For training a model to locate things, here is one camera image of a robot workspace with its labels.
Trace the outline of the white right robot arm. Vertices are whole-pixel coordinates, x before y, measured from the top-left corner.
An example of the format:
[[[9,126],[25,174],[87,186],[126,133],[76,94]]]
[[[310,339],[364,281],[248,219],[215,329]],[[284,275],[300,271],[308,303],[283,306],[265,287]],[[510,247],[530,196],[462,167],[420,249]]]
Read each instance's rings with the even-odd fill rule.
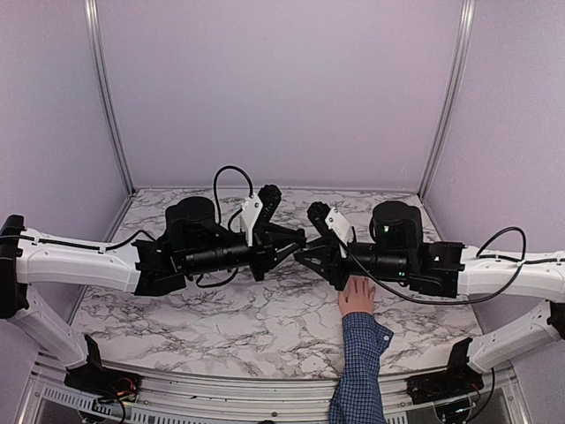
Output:
[[[564,253],[500,253],[488,246],[423,240],[418,208],[384,201],[373,209],[371,241],[359,242],[353,226],[336,208],[314,202],[307,215],[319,237],[294,254],[336,290],[350,276],[367,276],[385,290],[398,283],[435,306],[477,304],[507,293],[538,298],[528,314],[481,337],[455,344],[437,387],[454,396],[498,364],[564,338]]]

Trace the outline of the blue checkered sleeve forearm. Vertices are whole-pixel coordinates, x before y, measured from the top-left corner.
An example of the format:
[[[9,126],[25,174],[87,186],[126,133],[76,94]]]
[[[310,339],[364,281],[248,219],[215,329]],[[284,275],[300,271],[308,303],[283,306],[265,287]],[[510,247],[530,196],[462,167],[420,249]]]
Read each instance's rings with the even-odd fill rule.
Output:
[[[394,333],[368,313],[343,318],[344,369],[328,410],[330,423],[384,423],[380,357]]]

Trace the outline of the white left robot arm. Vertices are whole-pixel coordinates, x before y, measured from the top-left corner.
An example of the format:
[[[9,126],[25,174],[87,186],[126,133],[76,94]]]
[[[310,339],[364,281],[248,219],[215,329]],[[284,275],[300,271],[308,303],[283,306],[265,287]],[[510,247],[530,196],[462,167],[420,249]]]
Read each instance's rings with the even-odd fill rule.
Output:
[[[247,267],[255,280],[305,246],[305,232],[272,223],[282,199],[265,185],[247,197],[240,230],[223,227],[214,203],[192,196],[165,211],[158,239],[132,236],[111,245],[57,239],[27,228],[23,216],[9,216],[1,229],[1,316],[56,356],[93,393],[112,380],[96,343],[80,335],[45,304],[36,284],[106,287],[136,296],[160,297],[185,288],[187,281],[220,270]]]

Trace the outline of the person's hand with long nails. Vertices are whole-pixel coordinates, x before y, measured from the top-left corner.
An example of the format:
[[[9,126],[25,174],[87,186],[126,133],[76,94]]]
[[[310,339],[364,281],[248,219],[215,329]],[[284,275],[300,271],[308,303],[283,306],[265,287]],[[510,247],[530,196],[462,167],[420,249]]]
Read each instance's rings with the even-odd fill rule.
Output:
[[[342,318],[348,314],[374,313],[375,284],[366,277],[350,276],[345,289],[338,294]]]

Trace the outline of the aluminium front rail frame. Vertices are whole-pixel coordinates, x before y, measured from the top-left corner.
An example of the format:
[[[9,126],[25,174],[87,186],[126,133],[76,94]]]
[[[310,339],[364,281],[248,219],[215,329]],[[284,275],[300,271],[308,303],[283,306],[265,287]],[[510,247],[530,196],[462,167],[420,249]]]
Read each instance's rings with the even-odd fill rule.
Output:
[[[277,380],[189,375],[110,363],[139,375],[138,395],[122,405],[100,405],[94,395],[64,385],[64,369],[40,352],[27,381],[18,423],[325,423],[334,379]],[[485,375],[481,391],[416,404],[409,375],[383,375],[380,388],[389,423],[529,423],[512,367]]]

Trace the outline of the right aluminium corner post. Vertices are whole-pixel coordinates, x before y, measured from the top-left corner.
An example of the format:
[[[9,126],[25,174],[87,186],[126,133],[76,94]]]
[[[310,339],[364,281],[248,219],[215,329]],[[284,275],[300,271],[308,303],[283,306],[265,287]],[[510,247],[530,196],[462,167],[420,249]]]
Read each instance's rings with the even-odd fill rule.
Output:
[[[463,84],[476,6],[477,2],[475,0],[463,0],[461,2],[461,13],[446,93],[434,132],[432,148],[418,189],[418,197],[423,204],[426,203],[426,199],[432,190],[433,181],[441,162],[441,155],[447,144],[449,125],[455,109],[457,96]]]

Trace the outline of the aluminium corner post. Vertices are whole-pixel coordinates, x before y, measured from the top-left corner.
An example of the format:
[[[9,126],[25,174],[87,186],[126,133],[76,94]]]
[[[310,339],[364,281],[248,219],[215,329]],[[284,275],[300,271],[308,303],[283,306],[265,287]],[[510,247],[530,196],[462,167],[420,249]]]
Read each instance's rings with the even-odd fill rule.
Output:
[[[418,197],[423,204],[426,203],[426,199],[432,190],[433,181],[441,162],[441,155],[447,144],[449,125],[455,109],[457,96],[463,84],[476,6],[477,2],[475,0],[463,0],[461,2],[461,13],[446,93],[434,132],[432,148],[418,189]]]
[[[102,104],[102,112],[108,128],[110,144],[116,158],[118,173],[127,195],[132,197],[136,193],[136,189],[133,184],[132,174],[126,159],[117,115],[112,101],[109,76],[103,50],[98,2],[95,0],[86,0],[84,4],[88,39],[93,59],[94,74]]]

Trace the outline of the left aluminium corner post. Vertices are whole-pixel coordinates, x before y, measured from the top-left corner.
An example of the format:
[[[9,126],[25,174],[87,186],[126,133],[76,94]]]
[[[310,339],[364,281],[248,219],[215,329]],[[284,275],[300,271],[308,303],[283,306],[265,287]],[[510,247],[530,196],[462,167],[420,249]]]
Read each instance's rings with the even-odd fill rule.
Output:
[[[126,159],[117,115],[112,101],[109,76],[103,50],[98,2],[95,0],[86,0],[84,4],[88,39],[93,59],[94,74],[102,104],[102,112],[108,128],[110,144],[116,158],[118,173],[127,195],[132,197],[136,193],[136,189],[133,184],[132,174]]]

